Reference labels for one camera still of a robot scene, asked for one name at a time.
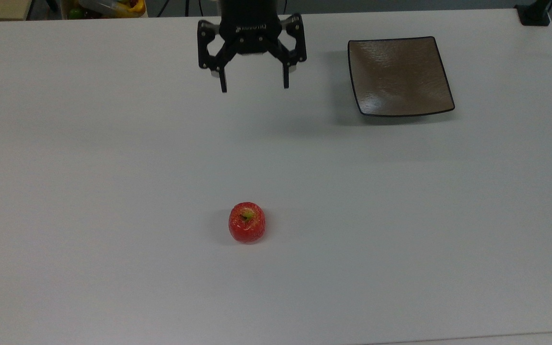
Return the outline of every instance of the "square plate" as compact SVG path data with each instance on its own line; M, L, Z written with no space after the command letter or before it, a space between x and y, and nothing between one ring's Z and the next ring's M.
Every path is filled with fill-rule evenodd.
M348 68L364 115L421 116L455 109L434 37L348 41Z

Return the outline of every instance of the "apple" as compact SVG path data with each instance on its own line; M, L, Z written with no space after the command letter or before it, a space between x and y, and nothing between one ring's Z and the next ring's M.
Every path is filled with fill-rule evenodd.
M245 202L235 205L230 213L230 233L241 243L258 240L265 232L265 214L255 203Z

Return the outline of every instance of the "white table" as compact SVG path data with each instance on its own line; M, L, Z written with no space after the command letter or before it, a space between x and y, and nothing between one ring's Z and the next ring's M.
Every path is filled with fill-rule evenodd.
M552 332L552 25L304 15L289 90L238 56L221 94L196 22L0 23L0 344ZM456 109L363 119L347 41L424 35ZM241 201L258 244L228 234Z

